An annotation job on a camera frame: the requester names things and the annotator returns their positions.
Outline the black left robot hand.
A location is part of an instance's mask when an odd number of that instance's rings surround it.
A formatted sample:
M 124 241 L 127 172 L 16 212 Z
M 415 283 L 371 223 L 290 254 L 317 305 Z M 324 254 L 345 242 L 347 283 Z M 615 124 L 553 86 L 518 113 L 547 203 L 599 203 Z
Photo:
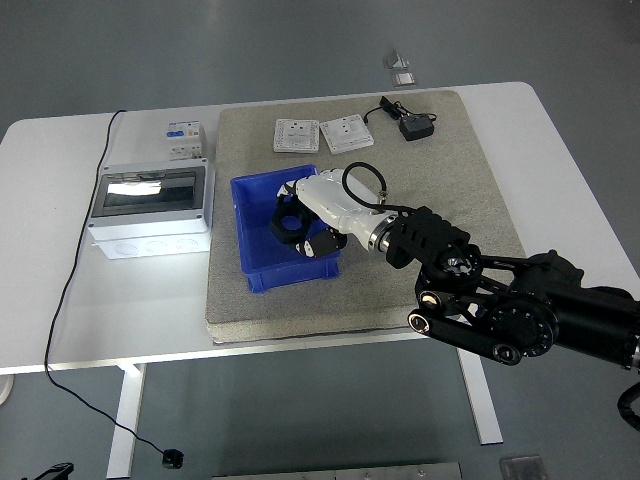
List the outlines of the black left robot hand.
M 74 469 L 74 464 L 71 462 L 58 463 L 34 477 L 34 480 L 68 480 Z

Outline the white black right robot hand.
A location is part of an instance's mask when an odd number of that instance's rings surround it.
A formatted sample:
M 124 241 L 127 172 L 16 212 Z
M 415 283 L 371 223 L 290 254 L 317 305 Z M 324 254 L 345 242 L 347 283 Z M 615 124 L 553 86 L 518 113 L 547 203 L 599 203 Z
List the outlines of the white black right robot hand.
M 385 253 L 397 218 L 386 204 L 387 186 L 380 181 L 377 194 L 350 174 L 331 169 L 283 184 L 278 191 L 270 229 L 277 240 L 309 258 L 344 248 L 350 235 L 369 252 Z

